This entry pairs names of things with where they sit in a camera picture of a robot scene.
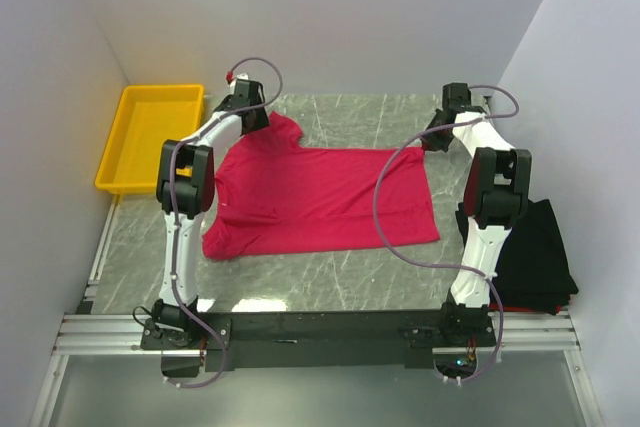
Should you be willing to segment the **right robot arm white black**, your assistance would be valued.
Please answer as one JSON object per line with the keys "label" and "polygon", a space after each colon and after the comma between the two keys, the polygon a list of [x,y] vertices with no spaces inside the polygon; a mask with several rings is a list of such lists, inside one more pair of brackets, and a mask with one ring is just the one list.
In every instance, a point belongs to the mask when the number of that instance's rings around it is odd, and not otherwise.
{"label": "right robot arm white black", "polygon": [[421,136],[425,151],[449,150],[459,141],[471,158],[462,213],[467,237],[462,266],[441,308],[439,334],[444,342],[460,346],[492,330],[488,314],[491,280],[502,247],[516,221],[524,216],[532,155],[503,139],[492,116],[472,104],[466,83],[443,86],[441,107]]}

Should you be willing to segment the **red t shirt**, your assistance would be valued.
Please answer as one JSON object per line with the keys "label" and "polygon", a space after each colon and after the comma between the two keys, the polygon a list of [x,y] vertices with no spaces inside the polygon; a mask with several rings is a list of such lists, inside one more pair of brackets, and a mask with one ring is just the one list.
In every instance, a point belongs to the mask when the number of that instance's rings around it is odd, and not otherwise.
{"label": "red t shirt", "polygon": [[216,217],[202,237],[205,257],[380,248],[440,238],[424,153],[310,148],[292,119],[241,138],[215,174]]}

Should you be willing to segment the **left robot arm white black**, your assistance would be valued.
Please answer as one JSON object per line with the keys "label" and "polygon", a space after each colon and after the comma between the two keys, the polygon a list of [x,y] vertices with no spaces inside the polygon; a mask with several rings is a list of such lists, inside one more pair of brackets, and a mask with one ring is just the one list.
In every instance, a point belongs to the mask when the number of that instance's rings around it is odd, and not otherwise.
{"label": "left robot arm white black", "polygon": [[230,93],[194,133],[167,140],[161,148],[156,199],[164,214],[166,249],[159,298],[137,306],[133,320],[143,328],[143,349],[226,350],[224,335],[198,312],[197,251],[205,214],[215,197],[215,156],[242,136],[269,125],[264,87],[246,74],[227,75]]}

